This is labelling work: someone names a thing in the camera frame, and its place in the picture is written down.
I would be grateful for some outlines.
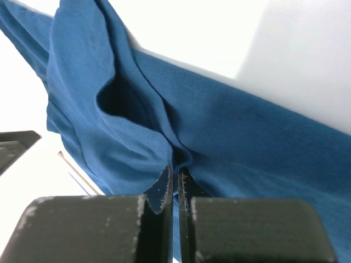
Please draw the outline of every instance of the blue cloth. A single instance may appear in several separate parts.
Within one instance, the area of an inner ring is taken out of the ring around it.
[[[107,195],[187,166],[215,197],[310,202],[351,262],[350,136],[132,49],[107,0],[61,0],[54,18],[0,0],[0,29],[48,92],[48,129]],[[177,213],[174,227],[179,260]]]

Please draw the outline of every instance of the blue towel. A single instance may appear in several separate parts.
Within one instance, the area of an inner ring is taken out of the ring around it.
[[[215,197],[301,198],[351,262],[351,136],[132,49],[107,0],[61,0],[54,18],[0,0],[0,29],[46,88],[48,129],[107,195],[143,193],[169,164]],[[179,260],[177,214],[174,228]]]

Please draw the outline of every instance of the black object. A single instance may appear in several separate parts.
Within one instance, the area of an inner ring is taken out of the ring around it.
[[[161,203],[148,196],[44,197],[24,211],[0,263],[172,261],[173,174]],[[178,176],[182,263],[337,262],[304,201],[209,197],[188,171]]]
[[[0,176],[39,139],[31,130],[0,133]]]

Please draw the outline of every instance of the blue garment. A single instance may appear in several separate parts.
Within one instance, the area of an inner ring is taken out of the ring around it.
[[[132,49],[107,0],[61,0],[54,18],[0,0],[0,29],[48,92],[48,129],[107,195],[187,166],[215,197],[310,202],[351,262],[351,136]],[[179,260],[177,213],[174,227]]]

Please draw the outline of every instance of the blue fabric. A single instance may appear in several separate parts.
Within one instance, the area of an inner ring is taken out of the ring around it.
[[[53,19],[0,0],[0,29],[43,81],[48,129],[107,195],[187,166],[216,197],[310,202],[351,262],[350,136],[133,50],[107,0],[61,0]],[[177,212],[174,227],[179,259]]]

